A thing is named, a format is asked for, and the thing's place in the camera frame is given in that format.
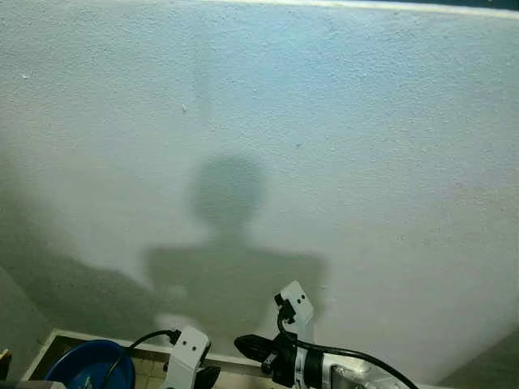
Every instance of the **blue bowl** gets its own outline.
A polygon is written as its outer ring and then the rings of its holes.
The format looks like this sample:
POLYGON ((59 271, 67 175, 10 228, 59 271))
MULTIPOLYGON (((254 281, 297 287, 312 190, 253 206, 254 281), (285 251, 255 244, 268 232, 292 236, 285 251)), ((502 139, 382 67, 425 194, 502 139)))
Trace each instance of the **blue bowl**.
MULTIPOLYGON (((101 389, 106 372, 122 353, 124 348, 111 340, 90 340, 54 363, 45 380, 63 383, 67 389, 84 388, 90 381, 93 389, 101 389)), ((134 385, 135 367, 126 355, 112 372, 105 389, 133 389, 134 385)))

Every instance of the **blue container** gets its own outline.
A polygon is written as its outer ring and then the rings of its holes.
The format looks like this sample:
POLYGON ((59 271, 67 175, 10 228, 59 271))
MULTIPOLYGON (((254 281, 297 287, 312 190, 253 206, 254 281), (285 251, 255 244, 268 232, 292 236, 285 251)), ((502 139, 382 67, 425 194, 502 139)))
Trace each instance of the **blue container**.
MULTIPOLYGON (((54 363, 45 380, 63 383, 67 389, 101 389, 106 372, 124 353, 124 348, 111 340, 90 340, 80 344, 54 363)), ((105 389, 134 389, 135 367, 126 355, 112 372, 105 389)))

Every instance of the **black cable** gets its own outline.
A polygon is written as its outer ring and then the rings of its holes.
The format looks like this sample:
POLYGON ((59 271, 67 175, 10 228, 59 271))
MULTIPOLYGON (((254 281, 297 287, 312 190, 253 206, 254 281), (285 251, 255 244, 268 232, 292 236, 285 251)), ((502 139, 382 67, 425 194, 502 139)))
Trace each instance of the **black cable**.
POLYGON ((178 337, 180 336, 180 331, 178 331, 178 330, 175 330, 175 331, 173 331, 173 330, 160 330, 160 331, 150 332, 149 334, 140 337, 138 340, 136 340, 131 345, 126 347, 124 349, 124 351, 121 353, 121 355, 119 356, 119 358, 117 358, 115 360, 115 362, 112 364, 112 366, 109 368, 108 372, 106 372, 105 378, 103 379, 103 383, 101 384, 101 388, 100 389, 104 389, 105 388, 105 386, 108 383, 108 381, 110 380, 110 377, 111 377, 112 373, 114 372, 115 368, 118 366, 118 364, 122 361, 122 359, 131 350, 133 350, 139 344, 143 343, 145 340, 154 338, 155 336, 159 336, 159 335, 167 335, 169 337, 169 341, 172 344, 175 344, 177 342, 177 340, 178 340, 178 337))
MULTIPOLYGON (((277 315, 277 328, 279 329, 280 333, 287 336, 289 332, 283 327, 283 317, 281 316, 282 308, 277 315)), ((402 381, 409 389, 418 389, 418 387, 410 380, 408 379, 404 374, 396 370, 395 368, 391 367, 387 363, 381 361, 378 358, 373 357, 372 355, 361 353, 360 351, 355 350, 348 350, 347 348, 338 348, 338 347, 328 347, 328 346, 321 346, 318 344, 313 343, 307 343, 303 342, 302 340, 297 339, 296 345, 300 348, 305 348, 307 350, 314 349, 315 351, 319 351, 321 353, 328 353, 328 354, 336 354, 341 355, 343 357, 353 357, 362 359, 366 362, 370 362, 371 364, 378 366, 382 370, 385 370, 386 372, 390 373, 392 376, 398 378, 400 381, 402 381)))

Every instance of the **wire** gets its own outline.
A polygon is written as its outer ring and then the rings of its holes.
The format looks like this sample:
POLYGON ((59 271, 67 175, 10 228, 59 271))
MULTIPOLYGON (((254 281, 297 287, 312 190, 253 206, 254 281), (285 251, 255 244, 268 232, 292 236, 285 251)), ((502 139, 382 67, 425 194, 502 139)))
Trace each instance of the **wire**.
MULTIPOLYGON (((279 314, 277 315, 277 328, 279 329, 280 333, 287 336, 289 332, 285 329, 283 326, 283 318, 281 317, 281 312, 283 309, 280 310, 279 314)), ((305 348, 307 350, 314 349, 315 351, 319 351, 322 353, 328 353, 328 354, 336 354, 341 355, 343 357, 353 357, 357 359, 362 359, 364 361, 370 362, 373 365, 378 366, 382 370, 385 370, 386 372, 390 373, 392 376, 398 378, 401 380, 409 389, 418 389, 418 387, 404 374, 396 370, 395 368, 391 367, 387 363, 381 361, 378 358, 373 357, 372 355, 361 353, 360 351, 354 351, 354 350, 348 350, 347 348, 338 348, 338 347, 328 347, 328 346, 321 346, 318 344, 313 343, 307 343, 303 342, 302 340, 296 339, 295 343, 300 348, 305 348)))
POLYGON ((110 377, 111 377, 112 373, 114 372, 115 368, 118 366, 118 364, 122 361, 122 359, 131 350, 133 350, 139 344, 143 343, 145 340, 148 340, 148 339, 154 338, 156 336, 160 336, 160 335, 167 335, 167 336, 169 336, 169 341, 174 344, 174 343, 176 343, 178 337, 180 336, 180 331, 178 331, 178 330, 175 330, 175 331, 172 331, 172 330, 160 330, 160 331, 150 332, 149 334, 140 337, 138 340, 136 340, 131 345, 126 347, 124 349, 124 351, 121 353, 121 355, 119 356, 119 358, 117 358, 115 360, 115 362, 112 364, 112 366, 106 372, 105 377, 103 378, 103 383, 101 384, 101 388, 100 389, 104 389, 105 388, 105 386, 108 383, 108 381, 110 380, 110 377))

